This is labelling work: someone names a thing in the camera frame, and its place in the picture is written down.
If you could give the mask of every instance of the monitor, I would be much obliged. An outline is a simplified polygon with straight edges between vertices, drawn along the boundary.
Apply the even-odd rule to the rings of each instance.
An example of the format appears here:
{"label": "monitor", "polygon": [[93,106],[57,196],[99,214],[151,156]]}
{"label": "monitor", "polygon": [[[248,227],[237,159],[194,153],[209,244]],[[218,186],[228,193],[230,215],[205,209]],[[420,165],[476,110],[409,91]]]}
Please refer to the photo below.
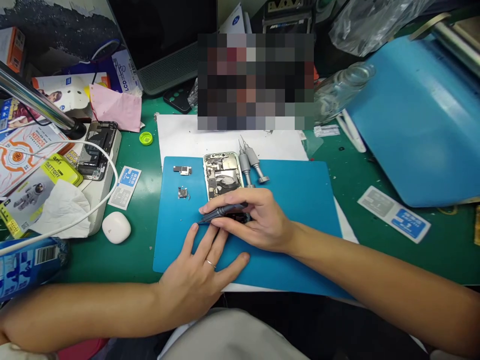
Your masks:
{"label": "monitor", "polygon": [[108,3],[147,94],[197,76],[197,36],[217,31],[217,0]]}

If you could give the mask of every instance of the metal rod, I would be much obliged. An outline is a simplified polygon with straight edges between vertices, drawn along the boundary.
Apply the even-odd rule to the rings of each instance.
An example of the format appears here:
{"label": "metal rod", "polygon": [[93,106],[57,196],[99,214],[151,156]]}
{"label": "metal rod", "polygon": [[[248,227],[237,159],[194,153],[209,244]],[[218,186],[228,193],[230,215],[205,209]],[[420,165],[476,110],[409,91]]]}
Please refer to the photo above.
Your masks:
{"label": "metal rod", "polygon": [[26,84],[20,76],[1,61],[0,89],[39,112],[61,129],[69,131],[76,126],[75,120],[63,113],[33,86]]}
{"label": "metal rod", "polygon": [[431,33],[480,78],[480,54],[454,28],[440,21],[432,27]]}

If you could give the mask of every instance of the white cable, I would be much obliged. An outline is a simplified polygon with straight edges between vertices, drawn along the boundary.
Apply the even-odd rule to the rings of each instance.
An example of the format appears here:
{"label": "white cable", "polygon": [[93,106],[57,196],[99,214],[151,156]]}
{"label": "white cable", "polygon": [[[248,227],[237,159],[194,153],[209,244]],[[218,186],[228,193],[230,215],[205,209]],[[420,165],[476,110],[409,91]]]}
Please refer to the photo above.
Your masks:
{"label": "white cable", "polygon": [[117,43],[117,44],[118,44],[119,41],[118,41],[117,39],[112,39],[112,40],[106,42],[105,44],[103,44],[102,46],[100,46],[97,51],[95,51],[95,53],[93,54],[93,56],[91,57],[91,59],[92,59],[92,60],[95,60],[95,58],[97,57],[97,55],[98,55],[103,49],[105,49],[106,47],[110,46],[110,45],[113,44],[113,43]]}
{"label": "white cable", "polygon": [[22,154],[26,154],[26,155],[31,155],[31,156],[36,156],[38,153],[40,153],[43,149],[45,148],[48,148],[49,146],[53,145],[53,144],[62,144],[62,143],[72,143],[72,144],[85,144],[85,145],[90,145],[90,146],[93,146],[95,148],[97,148],[98,150],[101,151],[101,153],[103,155],[105,155],[105,157],[107,158],[108,162],[110,163],[110,166],[112,167],[113,169],[113,173],[115,174],[115,185],[111,188],[110,192],[108,193],[107,196],[105,196],[102,201],[100,201],[98,203],[97,206],[95,206],[93,209],[91,209],[89,212],[87,212],[84,216],[82,216],[80,219],[72,222],[71,224],[69,225],[65,225],[65,226],[62,226],[56,230],[52,230],[52,231],[49,231],[49,232],[46,232],[44,233],[43,235],[39,235],[39,236],[35,236],[35,237],[32,237],[30,239],[27,239],[25,241],[22,241],[22,242],[19,242],[19,243],[16,243],[14,245],[11,245],[11,246],[7,246],[3,249],[0,249],[0,257],[5,255],[5,254],[8,254],[8,253],[11,253],[12,251],[15,251],[15,250],[18,250],[18,249],[21,249],[21,248],[24,248],[26,247],[27,245],[30,245],[30,244],[33,244],[33,243],[36,243],[40,240],[43,240],[43,239],[46,239],[46,238],[49,238],[51,237],[52,235],[55,235],[55,234],[58,234],[62,231],[65,231],[67,229],[70,229],[71,227],[77,225],[78,223],[82,222],[83,220],[85,220],[86,218],[88,218],[91,214],[93,214],[94,212],[96,212],[100,206],[102,206],[109,198],[110,196],[112,196],[113,192],[115,191],[115,189],[117,188],[117,184],[119,182],[119,174],[117,172],[117,169],[115,168],[115,164],[114,162],[112,161],[112,159],[110,158],[109,154],[107,154],[105,152],[105,150],[103,150],[100,146],[98,146],[97,144],[94,144],[93,142],[89,142],[89,141],[83,141],[83,140],[63,140],[63,141],[54,141],[54,142],[50,142],[48,143],[47,145],[45,146],[42,146],[39,150],[35,151],[35,152],[25,152],[25,151],[19,151],[19,150],[16,150],[14,148],[10,148],[10,147],[6,147],[6,146],[3,146],[3,145],[0,145],[0,148],[3,148],[3,149],[6,149],[8,151],[13,151],[13,152],[16,152],[16,153],[22,153]]}

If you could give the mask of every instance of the left hand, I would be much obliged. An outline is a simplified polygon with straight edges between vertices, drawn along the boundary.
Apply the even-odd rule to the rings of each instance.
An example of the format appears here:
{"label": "left hand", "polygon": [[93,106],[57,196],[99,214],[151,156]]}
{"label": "left hand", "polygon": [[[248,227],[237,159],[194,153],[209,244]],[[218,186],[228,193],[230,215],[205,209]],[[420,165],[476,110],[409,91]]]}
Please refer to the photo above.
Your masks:
{"label": "left hand", "polygon": [[188,231],[183,249],[177,259],[163,273],[160,286],[160,306],[168,314],[168,329],[197,320],[205,315],[222,295],[222,289],[234,281],[247,266],[250,256],[241,253],[222,271],[215,272],[224,250],[228,232],[213,225],[208,227],[195,254],[192,247],[199,225],[194,223]]}

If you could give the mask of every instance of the astronaut illustration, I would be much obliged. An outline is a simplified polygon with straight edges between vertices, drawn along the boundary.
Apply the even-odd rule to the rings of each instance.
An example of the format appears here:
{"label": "astronaut illustration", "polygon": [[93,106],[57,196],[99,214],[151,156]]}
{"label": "astronaut illustration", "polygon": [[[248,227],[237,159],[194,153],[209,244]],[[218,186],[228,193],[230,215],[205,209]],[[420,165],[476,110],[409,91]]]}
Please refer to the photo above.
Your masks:
{"label": "astronaut illustration", "polygon": [[35,205],[37,200],[39,199],[40,194],[44,191],[44,185],[39,182],[34,186],[30,186],[25,190],[25,195],[23,195],[20,199],[15,201],[13,207],[18,207],[18,210],[25,209],[28,205],[32,204]]}

